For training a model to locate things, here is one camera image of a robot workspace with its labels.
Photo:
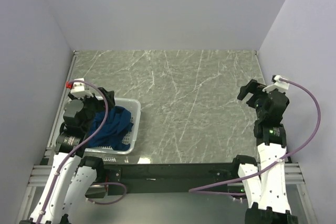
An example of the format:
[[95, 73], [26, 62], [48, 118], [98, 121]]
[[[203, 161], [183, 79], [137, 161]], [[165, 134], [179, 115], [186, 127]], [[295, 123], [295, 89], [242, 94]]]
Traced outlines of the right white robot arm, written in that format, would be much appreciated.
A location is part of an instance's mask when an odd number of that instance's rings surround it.
[[271, 85], [250, 80], [240, 88], [239, 100], [250, 93], [247, 105], [256, 111], [254, 136], [260, 162], [238, 156], [238, 177], [248, 202], [245, 223], [298, 223], [287, 198], [285, 161], [287, 153], [286, 131], [282, 124], [283, 114], [289, 105], [286, 91], [289, 84], [281, 76], [273, 76]]

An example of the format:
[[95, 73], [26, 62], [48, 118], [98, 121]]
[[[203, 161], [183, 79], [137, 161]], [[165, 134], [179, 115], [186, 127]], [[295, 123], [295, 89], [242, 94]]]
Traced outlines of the white plastic basket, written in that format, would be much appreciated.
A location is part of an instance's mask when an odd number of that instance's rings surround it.
[[141, 103], [136, 99], [115, 98], [103, 128], [88, 143], [86, 152], [112, 155], [130, 154], [140, 124]]

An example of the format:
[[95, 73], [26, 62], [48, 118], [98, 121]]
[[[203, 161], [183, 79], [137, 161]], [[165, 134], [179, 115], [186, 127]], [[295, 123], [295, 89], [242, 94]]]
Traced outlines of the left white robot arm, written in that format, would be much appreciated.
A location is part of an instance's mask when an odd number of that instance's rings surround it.
[[102, 131], [106, 118], [90, 132], [98, 113], [107, 116], [116, 105], [114, 91], [94, 94], [78, 83], [69, 87], [69, 102], [56, 139], [51, 171], [30, 216], [21, 223], [70, 223], [69, 214], [97, 179], [104, 177], [101, 158], [84, 156], [88, 141]]

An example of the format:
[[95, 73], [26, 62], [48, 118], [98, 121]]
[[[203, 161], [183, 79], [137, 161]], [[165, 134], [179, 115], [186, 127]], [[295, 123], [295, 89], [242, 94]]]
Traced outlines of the blue printed t-shirt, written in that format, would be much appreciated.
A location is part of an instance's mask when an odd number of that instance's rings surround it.
[[108, 113], [101, 130], [88, 142], [88, 147], [111, 147], [114, 151], [127, 151], [130, 144], [122, 143], [123, 138], [132, 131], [131, 112], [115, 106]]

